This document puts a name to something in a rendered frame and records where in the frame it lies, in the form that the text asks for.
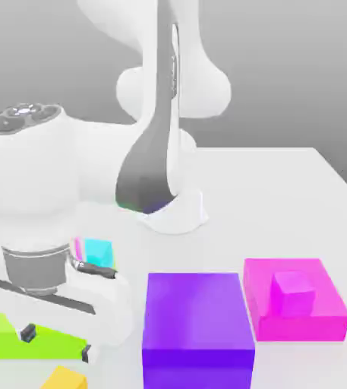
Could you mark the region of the large magenta box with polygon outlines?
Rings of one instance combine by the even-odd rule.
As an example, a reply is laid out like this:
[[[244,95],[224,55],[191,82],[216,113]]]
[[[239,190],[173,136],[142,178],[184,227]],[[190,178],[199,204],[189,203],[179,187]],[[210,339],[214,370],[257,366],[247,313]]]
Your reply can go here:
[[[309,316],[284,318],[271,312],[270,286],[277,271],[299,270],[316,288]],[[343,341],[347,333],[347,307],[321,260],[317,258],[247,258],[244,291],[258,341]]]

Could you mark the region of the large purple box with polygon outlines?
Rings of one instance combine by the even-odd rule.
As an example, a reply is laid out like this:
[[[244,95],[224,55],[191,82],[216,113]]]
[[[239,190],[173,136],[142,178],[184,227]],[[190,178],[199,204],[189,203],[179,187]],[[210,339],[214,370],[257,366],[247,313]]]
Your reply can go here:
[[[255,345],[237,273],[151,273],[144,389],[251,389]]]

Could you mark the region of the small yellow cube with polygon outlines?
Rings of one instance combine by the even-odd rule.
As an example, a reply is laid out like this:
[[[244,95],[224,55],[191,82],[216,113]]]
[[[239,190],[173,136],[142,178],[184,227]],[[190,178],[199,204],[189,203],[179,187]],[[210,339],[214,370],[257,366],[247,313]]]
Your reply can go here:
[[[59,365],[40,389],[88,389],[87,377]]]

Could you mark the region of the small cyan cube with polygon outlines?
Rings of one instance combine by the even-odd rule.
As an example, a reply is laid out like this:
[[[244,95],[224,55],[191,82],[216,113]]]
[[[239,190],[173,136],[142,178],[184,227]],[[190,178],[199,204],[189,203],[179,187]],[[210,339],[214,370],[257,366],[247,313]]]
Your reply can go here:
[[[85,239],[86,262],[98,267],[115,267],[112,243],[102,239]]]

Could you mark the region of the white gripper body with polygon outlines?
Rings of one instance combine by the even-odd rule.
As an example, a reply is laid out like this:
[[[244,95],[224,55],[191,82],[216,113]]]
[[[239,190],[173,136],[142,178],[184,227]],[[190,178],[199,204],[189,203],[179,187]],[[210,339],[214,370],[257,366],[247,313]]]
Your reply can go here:
[[[129,285],[67,269],[67,282],[51,296],[29,296],[0,280],[0,313],[16,330],[29,323],[70,334],[93,346],[117,346],[133,329]]]

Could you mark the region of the large lime green box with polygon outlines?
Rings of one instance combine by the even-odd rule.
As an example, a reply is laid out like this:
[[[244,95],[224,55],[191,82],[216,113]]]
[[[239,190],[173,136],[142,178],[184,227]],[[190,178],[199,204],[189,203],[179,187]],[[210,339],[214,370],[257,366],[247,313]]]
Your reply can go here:
[[[41,326],[34,339],[25,343],[0,313],[0,359],[79,359],[86,345],[84,339]]]

